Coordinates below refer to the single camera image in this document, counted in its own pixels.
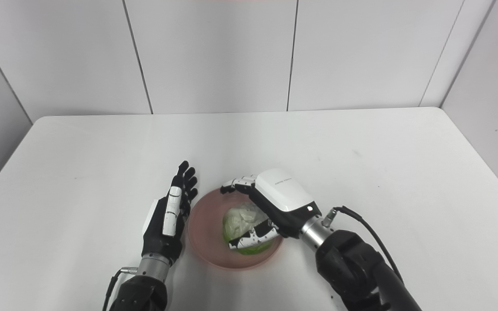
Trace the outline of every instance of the green vegetable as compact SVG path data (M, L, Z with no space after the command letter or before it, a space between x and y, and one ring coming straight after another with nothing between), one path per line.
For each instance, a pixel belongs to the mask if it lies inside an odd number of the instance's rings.
M267 220L266 214L253 203L239 203L226 212L222 220L222 234L227 243L234 238L239 238L254 226ZM273 241L261 243L251 248L237 249L243 255L259 254L268 250Z

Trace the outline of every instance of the robotic finger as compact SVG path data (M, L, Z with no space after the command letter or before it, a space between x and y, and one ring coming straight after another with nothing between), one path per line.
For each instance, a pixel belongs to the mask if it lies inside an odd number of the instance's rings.
M228 242L231 250L236 248L251 248L261 243L268 242L279 235L275 225L271 220L265 220L256 225L253 229L245 232L239 238L234 238Z
M253 191L255 179L255 175L242 176L241 178L232 179L220 187L220 193L232 193L237 190L243 194L249 194Z

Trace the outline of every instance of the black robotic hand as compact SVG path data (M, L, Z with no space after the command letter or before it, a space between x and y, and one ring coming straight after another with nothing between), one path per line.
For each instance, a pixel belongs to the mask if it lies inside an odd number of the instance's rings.
M188 161L182 162L178 167L178 173L172 179L168 194L158 201L144 233L142 256L150 253L160 254L170 260L170 265L180 256L180 238L191 211L192 199L198 193L195 188L197 177L194 175L195 169L189 166Z

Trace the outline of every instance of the cable connector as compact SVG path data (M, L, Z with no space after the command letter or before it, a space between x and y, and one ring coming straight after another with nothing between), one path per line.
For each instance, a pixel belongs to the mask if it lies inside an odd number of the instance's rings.
M136 275L136 273L138 273L138 267L122 267L120 268L120 272Z

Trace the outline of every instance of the silver cylinder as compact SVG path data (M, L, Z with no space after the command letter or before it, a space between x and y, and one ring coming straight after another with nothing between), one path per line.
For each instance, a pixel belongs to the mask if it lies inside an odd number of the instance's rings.
M170 269L170 260L160 254L145 254L140 262L137 276L148 276L164 282Z
M305 222L301 229L301 240L315 252L333 232L333 229L330 230L322 225L323 220L323 218L313 217Z

